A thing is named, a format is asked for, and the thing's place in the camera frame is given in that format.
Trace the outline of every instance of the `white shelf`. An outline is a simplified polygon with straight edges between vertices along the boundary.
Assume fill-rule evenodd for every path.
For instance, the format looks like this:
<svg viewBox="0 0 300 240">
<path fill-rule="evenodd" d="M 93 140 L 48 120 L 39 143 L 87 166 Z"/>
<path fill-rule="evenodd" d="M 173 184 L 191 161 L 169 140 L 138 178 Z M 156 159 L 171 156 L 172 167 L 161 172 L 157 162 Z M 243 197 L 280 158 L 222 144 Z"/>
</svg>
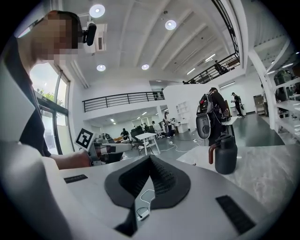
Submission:
<svg viewBox="0 0 300 240">
<path fill-rule="evenodd" d="M 277 103 L 276 106 L 292 112 L 300 112 L 300 101 L 284 101 Z"/>
<path fill-rule="evenodd" d="M 299 118 L 293 120 L 289 118 L 279 118 L 276 123 L 283 126 L 287 131 L 289 131 L 293 136 L 295 136 L 300 141 L 300 121 Z"/>
<path fill-rule="evenodd" d="M 294 85 L 295 83 L 300 83 L 300 77 L 297 77 L 294 80 L 290 80 L 288 82 L 285 82 L 285 83 L 283 83 L 281 85 L 275 86 L 274 90 L 277 89 L 277 88 L 289 87 L 290 85 Z"/>
</svg>

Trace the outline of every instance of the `recessed light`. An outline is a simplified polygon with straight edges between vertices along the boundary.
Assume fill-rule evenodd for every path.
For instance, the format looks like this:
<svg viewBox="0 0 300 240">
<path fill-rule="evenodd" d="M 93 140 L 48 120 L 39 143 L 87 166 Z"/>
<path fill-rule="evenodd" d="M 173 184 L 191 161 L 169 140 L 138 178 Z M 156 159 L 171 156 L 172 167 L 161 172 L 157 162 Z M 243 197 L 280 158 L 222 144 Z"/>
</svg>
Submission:
<svg viewBox="0 0 300 240">
<path fill-rule="evenodd" d="M 187 75 L 189 75 L 191 72 L 193 72 L 195 70 L 195 68 L 193 68 L 192 70 L 190 70 Z"/>
<path fill-rule="evenodd" d="M 148 68 L 149 68 L 149 65 L 148 65 L 148 64 L 142 65 L 142 70 L 147 70 Z"/>
<path fill-rule="evenodd" d="M 176 22 L 174 20 L 169 20 L 165 23 L 165 28 L 167 28 L 168 30 L 173 30 L 174 28 L 176 28 Z"/>
<path fill-rule="evenodd" d="M 97 70 L 98 70 L 99 72 L 103 72 L 105 69 L 106 69 L 106 67 L 105 67 L 105 65 L 103 65 L 103 64 L 100 64 L 100 65 L 97 66 Z"/>
<path fill-rule="evenodd" d="M 96 4 L 90 8 L 90 16 L 94 18 L 101 17 L 105 13 L 105 7 L 101 4 Z"/>
<path fill-rule="evenodd" d="M 293 63 L 290 63 L 290 64 L 287 64 L 287 65 L 284 65 L 282 68 L 287 68 L 289 66 L 293 65 Z"/>
</svg>

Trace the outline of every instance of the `white shirt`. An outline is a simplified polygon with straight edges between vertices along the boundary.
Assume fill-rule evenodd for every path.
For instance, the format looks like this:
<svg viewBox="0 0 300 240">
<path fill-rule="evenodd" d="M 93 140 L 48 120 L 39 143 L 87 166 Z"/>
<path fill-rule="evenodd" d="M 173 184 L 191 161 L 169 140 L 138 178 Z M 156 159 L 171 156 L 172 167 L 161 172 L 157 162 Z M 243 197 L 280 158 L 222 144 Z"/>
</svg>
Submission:
<svg viewBox="0 0 300 240">
<path fill-rule="evenodd" d="M 262 96 L 263 96 L 263 102 L 266 103 L 267 97 L 266 97 L 266 93 L 265 93 L 264 89 L 262 90 Z"/>
</svg>

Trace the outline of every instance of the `ceiling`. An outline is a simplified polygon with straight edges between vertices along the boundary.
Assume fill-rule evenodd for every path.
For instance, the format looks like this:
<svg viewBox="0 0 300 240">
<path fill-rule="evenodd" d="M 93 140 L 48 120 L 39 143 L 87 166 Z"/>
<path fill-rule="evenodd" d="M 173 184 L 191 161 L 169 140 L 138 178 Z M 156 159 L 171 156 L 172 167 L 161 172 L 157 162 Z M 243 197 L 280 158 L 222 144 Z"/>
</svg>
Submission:
<svg viewBox="0 0 300 240">
<path fill-rule="evenodd" d="M 89 8 L 97 3 L 105 13 L 90 20 L 107 24 L 106 50 L 79 55 L 78 67 L 87 83 L 105 74 L 96 70 L 98 64 L 105 71 L 149 64 L 187 77 L 199 62 L 214 53 L 228 55 L 231 49 L 225 23 L 211 0 L 63 0 L 63 10 L 78 14 L 86 26 Z M 168 20 L 177 23 L 174 30 L 165 28 Z"/>
<path fill-rule="evenodd" d="M 164 110 L 167 109 L 167 105 L 162 105 L 160 106 L 162 113 L 164 113 Z M 138 117 L 141 118 L 146 118 L 146 117 L 152 117 L 155 114 L 157 114 L 156 107 L 148 107 L 148 108 L 143 108 L 143 109 L 136 109 L 136 110 L 131 110 L 127 112 L 119 112 L 115 114 L 110 114 L 107 116 L 102 116 L 98 118 L 94 118 L 90 121 L 91 125 L 102 125 L 102 126 L 112 126 L 113 122 L 111 119 L 114 119 L 116 124 L 118 123 L 123 123 L 127 121 L 132 121 L 136 120 Z"/>
</svg>

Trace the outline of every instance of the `person sitting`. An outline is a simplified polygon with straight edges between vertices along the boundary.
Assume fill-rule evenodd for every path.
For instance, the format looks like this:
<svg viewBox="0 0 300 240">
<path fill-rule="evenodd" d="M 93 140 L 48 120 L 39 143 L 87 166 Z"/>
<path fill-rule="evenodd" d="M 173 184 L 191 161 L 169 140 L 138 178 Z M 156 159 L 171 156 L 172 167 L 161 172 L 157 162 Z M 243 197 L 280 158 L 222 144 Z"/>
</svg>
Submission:
<svg viewBox="0 0 300 240">
<path fill-rule="evenodd" d="M 123 137 L 123 140 L 127 140 L 129 138 L 129 133 L 128 131 L 123 128 L 123 131 L 121 132 L 121 136 Z"/>
</svg>

